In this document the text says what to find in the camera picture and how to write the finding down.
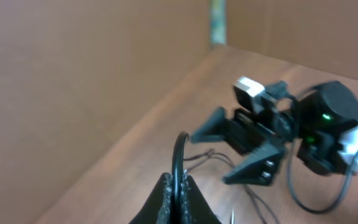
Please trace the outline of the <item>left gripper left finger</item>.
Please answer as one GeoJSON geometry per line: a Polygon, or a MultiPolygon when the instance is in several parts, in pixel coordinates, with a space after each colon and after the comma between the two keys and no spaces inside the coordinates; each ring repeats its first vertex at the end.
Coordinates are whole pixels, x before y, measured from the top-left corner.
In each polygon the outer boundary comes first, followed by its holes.
{"type": "Polygon", "coordinates": [[[129,224],[171,223],[173,180],[172,175],[163,173],[138,214],[129,224]]]}

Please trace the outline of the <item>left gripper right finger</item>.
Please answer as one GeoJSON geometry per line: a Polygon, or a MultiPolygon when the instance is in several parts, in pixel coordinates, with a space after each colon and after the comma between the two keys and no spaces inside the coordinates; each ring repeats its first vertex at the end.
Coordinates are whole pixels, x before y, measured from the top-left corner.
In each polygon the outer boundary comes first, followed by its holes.
{"type": "Polygon", "coordinates": [[[187,170],[181,180],[180,218],[181,224],[221,224],[187,170]]]}

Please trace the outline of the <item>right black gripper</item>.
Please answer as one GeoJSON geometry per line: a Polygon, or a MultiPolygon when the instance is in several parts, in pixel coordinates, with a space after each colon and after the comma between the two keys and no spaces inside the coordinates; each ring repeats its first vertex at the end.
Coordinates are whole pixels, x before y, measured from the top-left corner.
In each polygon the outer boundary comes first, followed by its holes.
{"type": "Polygon", "coordinates": [[[221,142],[224,138],[238,154],[251,153],[223,176],[223,182],[269,186],[285,157],[283,144],[294,139],[294,120],[286,111],[265,110],[254,115],[242,108],[226,119],[226,110],[218,107],[190,137],[193,144],[221,142]]]}

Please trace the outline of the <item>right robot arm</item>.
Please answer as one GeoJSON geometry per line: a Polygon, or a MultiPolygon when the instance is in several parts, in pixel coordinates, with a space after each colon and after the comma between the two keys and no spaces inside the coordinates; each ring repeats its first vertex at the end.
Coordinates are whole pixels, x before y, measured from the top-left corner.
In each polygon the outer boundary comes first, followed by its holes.
{"type": "Polygon", "coordinates": [[[320,83],[280,111],[287,83],[262,85],[246,77],[233,85],[240,107],[232,118],[217,108],[191,135],[193,143],[228,143],[247,158],[223,177],[225,184],[269,186],[286,155],[286,143],[302,140],[298,158],[318,175],[343,174],[350,165],[340,138],[358,126],[358,99],[339,81],[320,83]]]}

